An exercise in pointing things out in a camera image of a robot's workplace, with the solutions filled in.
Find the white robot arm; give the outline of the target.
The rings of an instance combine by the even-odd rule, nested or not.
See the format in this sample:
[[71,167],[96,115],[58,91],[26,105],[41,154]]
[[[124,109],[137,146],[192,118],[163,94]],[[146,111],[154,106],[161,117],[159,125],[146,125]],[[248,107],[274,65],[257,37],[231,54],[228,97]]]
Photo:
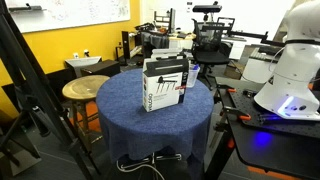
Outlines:
[[320,0],[293,8],[278,63],[254,101],[284,119],[319,121],[319,100],[308,88],[320,67]]

